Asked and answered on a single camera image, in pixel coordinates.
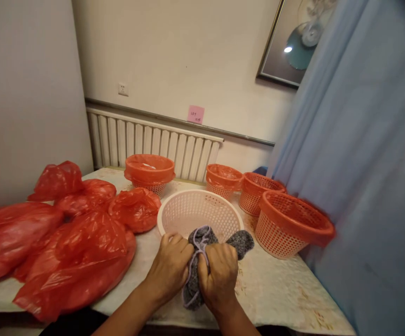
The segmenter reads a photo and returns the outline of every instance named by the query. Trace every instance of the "hand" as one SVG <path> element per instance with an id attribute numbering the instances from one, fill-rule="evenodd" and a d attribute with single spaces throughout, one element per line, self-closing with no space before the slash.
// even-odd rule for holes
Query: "hand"
<path id="1" fill-rule="evenodd" d="M 212 244 L 206 247 L 210 264 L 208 274 L 205 258 L 200 254 L 198 263 L 199 287 L 202 297 L 218 320 L 239 306 L 235 296 L 238 275 L 236 249 L 229 244 Z"/>
<path id="2" fill-rule="evenodd" d="M 139 286 L 157 308 L 171 300 L 184 286 L 188 277 L 187 264 L 193 253 L 193 245 L 180 234 L 163 235 L 151 269 Z"/>

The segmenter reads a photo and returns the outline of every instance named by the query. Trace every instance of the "gray sock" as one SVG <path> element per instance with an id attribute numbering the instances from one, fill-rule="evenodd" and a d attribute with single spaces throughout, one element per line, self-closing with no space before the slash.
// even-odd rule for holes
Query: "gray sock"
<path id="1" fill-rule="evenodd" d="M 207 245 L 218 243 L 212 228 L 208 225 L 194 230 L 188 236 L 188 242 L 194 246 L 195 253 L 190 261 L 190 272 L 187 283 L 182 290 L 182 300 L 184 307 L 189 310 L 196 310 L 204 304 L 201 292 L 199 291 L 198 276 L 198 258 L 197 255 L 202 253 L 208 263 L 205 249 Z M 226 242 L 236 249 L 238 260 L 244 258 L 244 255 L 254 247 L 254 239 L 245 230 L 241 230 L 232 235 Z"/>

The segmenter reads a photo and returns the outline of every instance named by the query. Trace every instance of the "orange plastic basket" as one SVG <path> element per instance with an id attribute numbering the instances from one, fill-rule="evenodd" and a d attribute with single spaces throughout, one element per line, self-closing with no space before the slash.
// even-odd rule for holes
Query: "orange plastic basket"
<path id="1" fill-rule="evenodd" d="M 277 190 L 286 193 L 285 186 L 280 181 L 274 181 L 256 173 L 245 173 L 243 192 L 240 196 L 240 208 L 251 216 L 260 214 L 260 199 L 265 191 Z"/>
<path id="2" fill-rule="evenodd" d="M 134 187 L 146 188 L 162 198 L 165 185 L 176 174 L 172 160 L 159 155 L 136 154 L 126 159 L 124 176 Z"/>
<path id="3" fill-rule="evenodd" d="M 335 236 L 328 217 L 308 203 L 276 191 L 263 193 L 255 235 L 262 248 L 287 259 L 308 244 L 325 247 Z"/>
<path id="4" fill-rule="evenodd" d="M 236 169 L 220 164 L 207 166 L 207 191 L 211 191 L 230 201 L 234 191 L 241 190 L 243 174 Z"/>

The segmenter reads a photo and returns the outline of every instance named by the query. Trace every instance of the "person's right hand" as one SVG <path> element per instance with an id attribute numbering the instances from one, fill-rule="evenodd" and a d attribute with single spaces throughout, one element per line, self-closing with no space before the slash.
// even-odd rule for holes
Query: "person's right hand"
<path id="1" fill-rule="evenodd" d="M 210 264 L 208 274 L 206 259 L 199 255 L 199 287 L 205 304 L 219 319 L 228 315 L 238 304 L 235 284 L 238 276 L 238 256 L 229 244 L 212 244 L 206 247 Z"/>

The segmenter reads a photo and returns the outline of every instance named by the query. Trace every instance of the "pink sticky note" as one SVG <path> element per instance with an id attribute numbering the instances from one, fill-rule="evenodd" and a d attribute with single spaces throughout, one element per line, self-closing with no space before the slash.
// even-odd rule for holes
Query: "pink sticky note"
<path id="1" fill-rule="evenodd" d="M 204 110 L 204 107 L 190 105 L 190 108 L 188 109 L 187 121 L 202 124 L 202 119 L 204 118 Z"/>

